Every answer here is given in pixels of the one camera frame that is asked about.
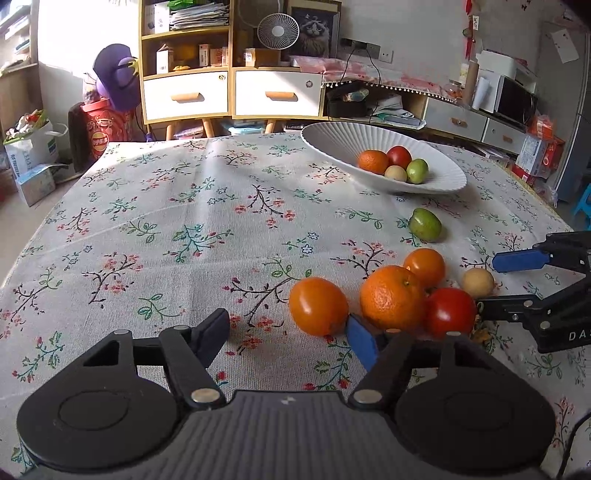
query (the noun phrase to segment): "table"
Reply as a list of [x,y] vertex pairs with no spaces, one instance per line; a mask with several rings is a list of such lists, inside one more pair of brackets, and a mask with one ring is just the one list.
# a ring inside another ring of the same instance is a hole
[[[450,285],[466,268],[491,269],[497,252],[568,229],[496,164],[434,146],[465,171],[468,185],[459,194],[368,190],[295,134],[110,144],[49,213],[0,291],[1,468],[18,474],[31,466],[14,429],[23,400],[113,330],[155,336],[224,307],[231,336],[209,372],[228,397],[238,388],[347,395],[365,371],[344,336],[314,338],[297,329],[285,302],[298,279],[331,280],[358,312],[363,279],[423,246],[408,230],[417,206],[446,227],[444,240],[429,246],[445,257]],[[577,280],[553,267],[493,274],[500,294],[540,297]],[[556,436],[543,463],[554,475],[589,405],[588,349],[540,355],[519,325],[488,328],[486,350],[555,409]],[[164,384],[162,368],[139,373]],[[416,371],[411,384],[432,375]],[[567,471],[591,459],[584,430]]]

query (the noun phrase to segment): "blue plastic stool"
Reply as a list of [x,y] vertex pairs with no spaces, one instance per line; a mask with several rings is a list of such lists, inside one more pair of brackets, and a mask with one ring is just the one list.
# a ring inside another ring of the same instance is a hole
[[585,215],[587,215],[587,219],[589,224],[587,226],[587,230],[591,230],[591,203],[589,203],[589,196],[591,196],[591,183],[587,185],[583,196],[579,200],[577,206],[573,210],[573,217],[577,215],[577,213],[582,210]]

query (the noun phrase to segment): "white shopping bag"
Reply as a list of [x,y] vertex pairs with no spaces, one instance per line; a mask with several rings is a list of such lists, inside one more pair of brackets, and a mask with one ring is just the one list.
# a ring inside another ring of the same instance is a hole
[[63,137],[68,133],[68,127],[61,126],[64,131],[53,130],[51,122],[47,122],[39,130],[21,140],[16,140],[4,145],[10,161],[10,165],[16,177],[20,177],[41,163],[55,163],[59,157],[57,152],[56,137]]

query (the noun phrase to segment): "bag handle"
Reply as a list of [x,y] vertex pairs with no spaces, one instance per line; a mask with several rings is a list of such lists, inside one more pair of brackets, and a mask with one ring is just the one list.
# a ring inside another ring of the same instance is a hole
[[64,128],[64,131],[62,133],[54,132],[54,131],[43,132],[43,133],[46,134],[46,135],[50,135],[52,137],[63,137],[66,133],[69,132],[69,129],[68,129],[68,126],[67,125],[64,125],[64,124],[55,124],[55,125],[61,125]]

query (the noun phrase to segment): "green fruit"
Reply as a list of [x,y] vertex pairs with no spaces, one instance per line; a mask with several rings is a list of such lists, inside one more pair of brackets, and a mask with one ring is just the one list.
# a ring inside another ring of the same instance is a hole
[[441,235],[439,218],[424,208],[414,209],[413,216],[408,221],[408,228],[423,242],[436,242]]
[[408,164],[407,175],[408,181],[418,185],[423,183],[429,173],[429,165],[422,158],[417,158]]

